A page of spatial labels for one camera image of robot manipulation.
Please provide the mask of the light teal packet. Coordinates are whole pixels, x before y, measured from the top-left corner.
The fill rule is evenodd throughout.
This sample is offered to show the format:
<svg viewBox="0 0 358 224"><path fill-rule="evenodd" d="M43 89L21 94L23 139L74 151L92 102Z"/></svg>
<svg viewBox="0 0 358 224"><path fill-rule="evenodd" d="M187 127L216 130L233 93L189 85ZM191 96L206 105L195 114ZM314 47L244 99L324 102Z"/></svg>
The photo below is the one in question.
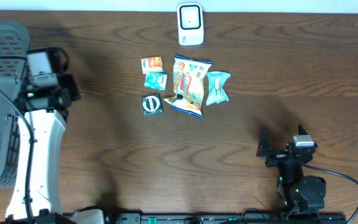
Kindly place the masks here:
<svg viewBox="0 0 358 224"><path fill-rule="evenodd" d="M206 104L212 105L214 103L219 104L223 101L229 101L224 84L231 77L231 74L226 72L208 72L207 77L209 93Z"/></svg>

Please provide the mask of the grey plastic mesh basket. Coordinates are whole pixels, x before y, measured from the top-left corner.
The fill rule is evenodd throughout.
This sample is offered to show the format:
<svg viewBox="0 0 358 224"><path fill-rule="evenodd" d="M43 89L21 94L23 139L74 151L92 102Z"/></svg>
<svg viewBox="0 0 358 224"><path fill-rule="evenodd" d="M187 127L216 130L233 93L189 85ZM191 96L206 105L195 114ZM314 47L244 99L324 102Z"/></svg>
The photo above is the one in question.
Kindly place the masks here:
<svg viewBox="0 0 358 224"><path fill-rule="evenodd" d="M28 30L19 22L0 21L0 187L16 181L19 157L18 115L10 105L28 74Z"/></svg>

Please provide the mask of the green Zam-Buk box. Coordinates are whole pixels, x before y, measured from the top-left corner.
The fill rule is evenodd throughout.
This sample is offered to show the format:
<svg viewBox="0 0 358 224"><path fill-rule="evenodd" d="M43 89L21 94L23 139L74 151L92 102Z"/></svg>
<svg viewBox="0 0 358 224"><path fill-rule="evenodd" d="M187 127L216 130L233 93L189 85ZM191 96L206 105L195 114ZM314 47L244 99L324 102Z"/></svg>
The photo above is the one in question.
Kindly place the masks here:
<svg viewBox="0 0 358 224"><path fill-rule="evenodd" d="M163 113L163 106L158 93L149 96L142 96L141 103L144 116L153 116Z"/></svg>

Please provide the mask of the teal tissue packet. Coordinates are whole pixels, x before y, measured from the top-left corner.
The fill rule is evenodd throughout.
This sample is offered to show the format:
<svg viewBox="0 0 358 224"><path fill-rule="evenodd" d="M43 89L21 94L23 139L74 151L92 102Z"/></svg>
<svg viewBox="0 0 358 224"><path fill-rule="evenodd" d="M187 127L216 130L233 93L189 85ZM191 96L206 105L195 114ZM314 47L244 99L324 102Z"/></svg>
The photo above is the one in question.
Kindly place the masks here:
<svg viewBox="0 0 358 224"><path fill-rule="evenodd" d="M166 90L168 75L159 72L147 72L145 75L144 87L154 90Z"/></svg>

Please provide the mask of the orange tissue packet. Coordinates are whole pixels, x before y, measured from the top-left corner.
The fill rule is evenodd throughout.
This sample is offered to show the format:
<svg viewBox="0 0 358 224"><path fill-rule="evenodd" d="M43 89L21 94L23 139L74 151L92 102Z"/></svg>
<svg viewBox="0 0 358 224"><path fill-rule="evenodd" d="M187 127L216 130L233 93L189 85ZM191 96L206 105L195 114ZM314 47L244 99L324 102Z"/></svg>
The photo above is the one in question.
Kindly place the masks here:
<svg viewBox="0 0 358 224"><path fill-rule="evenodd" d="M163 72L163 60L161 56L147 57L141 59L142 73Z"/></svg>

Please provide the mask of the yellow snack bag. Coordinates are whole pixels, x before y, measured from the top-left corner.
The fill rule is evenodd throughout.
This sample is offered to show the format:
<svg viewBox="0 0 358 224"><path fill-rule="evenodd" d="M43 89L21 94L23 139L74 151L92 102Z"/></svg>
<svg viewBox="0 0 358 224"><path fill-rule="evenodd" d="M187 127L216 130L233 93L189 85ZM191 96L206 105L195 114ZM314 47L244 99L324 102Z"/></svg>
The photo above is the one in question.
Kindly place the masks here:
<svg viewBox="0 0 358 224"><path fill-rule="evenodd" d="M202 118L204 78L212 65L213 62L209 60L196 60L176 55L173 65L175 95L165 98L164 102L177 111Z"/></svg>

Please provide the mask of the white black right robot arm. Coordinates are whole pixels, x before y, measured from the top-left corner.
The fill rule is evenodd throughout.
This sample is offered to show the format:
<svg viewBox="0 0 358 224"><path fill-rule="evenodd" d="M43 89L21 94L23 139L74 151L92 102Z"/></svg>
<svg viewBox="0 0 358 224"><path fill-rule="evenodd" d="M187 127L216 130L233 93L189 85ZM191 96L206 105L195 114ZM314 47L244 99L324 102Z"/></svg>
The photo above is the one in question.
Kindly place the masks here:
<svg viewBox="0 0 358 224"><path fill-rule="evenodd" d="M265 158L266 167L278 168L278 191L285 201L282 216L286 219L302 213L317 213L324 208L326 181L303 173L303 166L313 159L317 148L317 143L301 125L284 149L272 149L266 130L260 130L256 156Z"/></svg>

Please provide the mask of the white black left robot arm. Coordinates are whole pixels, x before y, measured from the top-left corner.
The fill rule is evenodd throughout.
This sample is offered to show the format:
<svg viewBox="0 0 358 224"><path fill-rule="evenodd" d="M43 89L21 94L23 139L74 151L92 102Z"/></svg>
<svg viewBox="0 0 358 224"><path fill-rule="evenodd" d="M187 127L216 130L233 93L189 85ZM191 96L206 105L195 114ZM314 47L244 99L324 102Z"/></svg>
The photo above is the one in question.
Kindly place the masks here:
<svg viewBox="0 0 358 224"><path fill-rule="evenodd" d="M71 74L30 76L24 82L14 101L19 112L19 160L6 221L42 223L63 215L60 149L68 108L80 98Z"/></svg>

